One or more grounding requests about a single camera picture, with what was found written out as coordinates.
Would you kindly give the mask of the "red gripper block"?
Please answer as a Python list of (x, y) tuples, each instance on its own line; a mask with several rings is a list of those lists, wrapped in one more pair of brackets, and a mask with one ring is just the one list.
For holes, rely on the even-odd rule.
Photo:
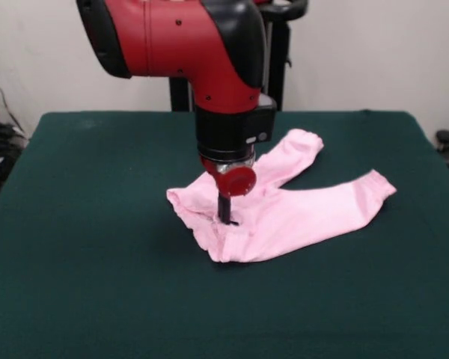
[(231, 223), (231, 199), (247, 195), (257, 182), (257, 175), (253, 168), (242, 163), (225, 165), (219, 170), (219, 164), (209, 159), (201, 157), (201, 163), (205, 171), (214, 179), (219, 191), (218, 196), (218, 216), (223, 224)]

